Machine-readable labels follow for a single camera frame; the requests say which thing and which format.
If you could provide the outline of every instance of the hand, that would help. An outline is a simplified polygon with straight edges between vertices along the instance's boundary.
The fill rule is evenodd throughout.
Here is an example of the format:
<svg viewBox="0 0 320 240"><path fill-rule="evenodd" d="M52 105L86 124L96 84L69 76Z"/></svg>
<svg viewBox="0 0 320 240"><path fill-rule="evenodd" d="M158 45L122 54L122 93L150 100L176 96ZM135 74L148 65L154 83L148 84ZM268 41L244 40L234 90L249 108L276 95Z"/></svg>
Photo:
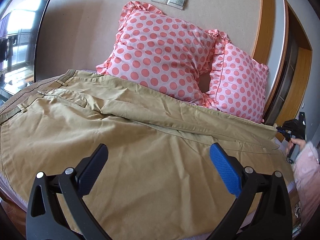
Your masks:
<svg viewBox="0 0 320 240"><path fill-rule="evenodd" d="M289 151L293 147L293 144L299 145L299 151L301 152L303 150L303 148L305 147L305 145L306 145L306 141L305 140L301 140L301 139L291 138L290 142L288 143L287 149L286 149L286 155L289 154Z"/></svg>

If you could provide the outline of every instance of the pillow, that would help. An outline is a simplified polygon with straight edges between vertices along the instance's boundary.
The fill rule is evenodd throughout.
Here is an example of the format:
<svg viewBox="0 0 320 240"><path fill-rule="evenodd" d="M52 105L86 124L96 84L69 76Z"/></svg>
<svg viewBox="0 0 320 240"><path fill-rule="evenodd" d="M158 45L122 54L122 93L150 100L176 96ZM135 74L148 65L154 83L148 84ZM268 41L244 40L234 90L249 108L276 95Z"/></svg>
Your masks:
<svg viewBox="0 0 320 240"><path fill-rule="evenodd" d="M259 64L218 31L206 103L225 113L261 123L268 66Z"/></svg>
<svg viewBox="0 0 320 240"><path fill-rule="evenodd" d="M138 1L124 6L119 24L114 50L96 67L98 73L204 105L199 75L211 70L217 31L204 31Z"/></svg>

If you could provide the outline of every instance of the television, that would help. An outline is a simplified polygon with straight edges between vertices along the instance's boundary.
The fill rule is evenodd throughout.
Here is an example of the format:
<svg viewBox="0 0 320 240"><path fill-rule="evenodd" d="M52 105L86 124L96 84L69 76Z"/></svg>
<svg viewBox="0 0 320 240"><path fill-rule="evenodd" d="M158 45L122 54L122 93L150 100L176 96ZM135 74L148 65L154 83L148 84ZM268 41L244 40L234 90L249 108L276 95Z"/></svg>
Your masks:
<svg viewBox="0 0 320 240"><path fill-rule="evenodd" d="M25 0L0 20L0 97L4 101L36 82L37 42L49 1Z"/></svg>

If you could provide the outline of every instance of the person's arm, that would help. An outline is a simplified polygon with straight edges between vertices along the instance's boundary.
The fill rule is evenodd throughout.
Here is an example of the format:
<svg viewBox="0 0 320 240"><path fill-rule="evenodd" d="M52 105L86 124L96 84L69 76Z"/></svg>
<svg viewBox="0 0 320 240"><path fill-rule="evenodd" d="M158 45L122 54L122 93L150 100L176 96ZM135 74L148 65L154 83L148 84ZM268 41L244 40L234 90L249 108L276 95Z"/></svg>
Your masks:
<svg viewBox="0 0 320 240"><path fill-rule="evenodd" d="M299 145L300 154L291 166L294 181L297 186L301 207L301 225L304 227L320 203L320 165L317 149L311 142L291 139L287 147L287 153L293 147Z"/></svg>

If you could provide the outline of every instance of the light switch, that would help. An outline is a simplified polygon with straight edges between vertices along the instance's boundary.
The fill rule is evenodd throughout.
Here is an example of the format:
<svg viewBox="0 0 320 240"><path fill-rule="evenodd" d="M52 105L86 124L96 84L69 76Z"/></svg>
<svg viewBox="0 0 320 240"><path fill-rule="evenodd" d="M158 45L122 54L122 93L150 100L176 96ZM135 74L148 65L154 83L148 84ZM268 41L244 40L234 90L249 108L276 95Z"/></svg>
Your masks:
<svg viewBox="0 0 320 240"><path fill-rule="evenodd" d="M168 0L167 5L183 10L186 0Z"/></svg>

